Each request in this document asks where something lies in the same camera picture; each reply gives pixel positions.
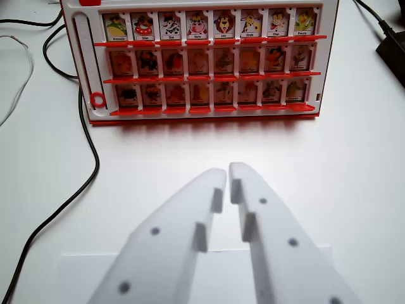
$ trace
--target cartoon character tile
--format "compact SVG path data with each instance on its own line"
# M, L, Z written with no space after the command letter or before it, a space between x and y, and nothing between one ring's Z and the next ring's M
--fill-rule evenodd
M150 50L136 51L139 76L158 76L158 57Z
M107 41L127 41L127 26L119 13L103 14Z
M128 51L110 51L109 60L114 77L134 76L132 60Z
M159 12L160 39L180 40L180 17L174 11Z
M138 98L137 91L132 84L117 84L115 85L116 97L118 104L122 108L137 108Z
M265 72L282 72L284 71L285 51L282 46L266 47Z
M285 9L269 9L268 11L268 28L267 36L287 36L289 31L289 18Z
M215 82L214 105L225 106L234 103L234 87L229 82Z
M258 87L253 81L238 83L238 105L255 105Z
M190 105L208 106L209 105L209 87L203 83L190 84Z
M163 73L167 76L183 75L183 55L176 49L162 50Z
M203 11L187 11L187 39L208 38L208 17Z
M180 84L166 84L167 106L185 106L185 91Z
M142 84L142 104L144 107L160 106L162 107L162 99L160 88L156 84Z
M241 37L261 36L262 14L257 9L242 9L240 12Z
M316 14L313 8L298 8L294 24L294 36L313 35Z
M239 72L258 73L260 54L255 47L241 47L239 53Z
M304 101L306 84L303 79L289 80L287 84L286 102Z
M214 38L229 39L235 37L235 16L230 9L214 11Z
M205 49L189 49L189 74L208 75L208 54Z
M214 73L227 74L234 72L234 54L229 47L214 48Z
M271 103L280 103L281 100L281 85L278 81L263 82L263 95L261 103L263 105Z
M290 71L307 71L311 60L311 50L309 46L291 47Z
M131 13L135 40L154 40L153 18L147 13Z

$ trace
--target white table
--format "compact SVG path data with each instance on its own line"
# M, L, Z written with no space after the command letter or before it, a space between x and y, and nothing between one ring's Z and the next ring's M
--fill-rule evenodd
M395 30L390 4L370 6ZM0 18L48 22L46 0L2 0ZM364 12L378 34L382 31ZM29 234L88 178L93 156L77 112L77 85L42 57L53 29L0 25L29 45L34 74L0 128L0 297ZM50 59L75 73L66 35ZM127 235L190 179L246 162L284 199L364 303L402 303L405 288L405 90L375 52L378 39L355 4L342 0L320 117L314 120L90 127L101 159L93 185L32 246L13 303L54 298L59 257L116 253ZM0 40L0 113L28 73L20 45ZM237 208L225 198L210 249L247 248Z

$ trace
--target white cable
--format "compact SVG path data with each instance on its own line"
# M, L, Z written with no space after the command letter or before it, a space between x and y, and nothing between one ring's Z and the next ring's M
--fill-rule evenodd
M0 121L0 127L2 126L3 123L6 122L6 120L10 117L10 115L11 115L12 112L14 111L15 107L17 106L18 100L20 100L20 96L21 96L22 92L23 92L25 86L28 84L28 81L29 81L30 78L31 78L32 72L34 71L34 61L33 61L32 57L31 57L30 52L28 51L28 46L27 46L24 42L18 40L18 39L17 39L16 37L14 37L14 36L10 36L10 35L0 35L0 38L3 38L3 37L12 38L12 39L14 39L16 42L18 42L19 44L21 44L21 45L24 47L25 51L26 51L27 54L28 54L28 58L29 58L29 60L30 60L30 72L29 72L29 74L28 74L28 77L27 77L26 81L23 83L23 85L19 88L19 90L18 90L17 93L15 94L15 96L14 96L14 98L13 98L13 101L11 102L10 108L9 108L9 110L8 110L8 112L7 112L7 114L6 114L6 116Z

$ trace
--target guess who game board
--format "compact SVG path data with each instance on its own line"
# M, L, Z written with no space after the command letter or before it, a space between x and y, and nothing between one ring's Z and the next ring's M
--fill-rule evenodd
M61 0L90 122L319 115L337 0Z

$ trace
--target red ring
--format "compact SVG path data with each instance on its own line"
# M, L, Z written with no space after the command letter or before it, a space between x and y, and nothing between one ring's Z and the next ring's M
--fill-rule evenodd
M103 99L103 102L102 102L102 103L96 103L96 100L95 100L95 97L96 97L96 96L101 97L101 98ZM92 93L92 94L90 95L90 102L91 102L91 104L92 104L93 106L95 106L95 107L97 107L97 108L104 108L104 107L106 106L106 104L107 104L106 97L104 96L103 93L100 93L100 92L94 92L94 93Z

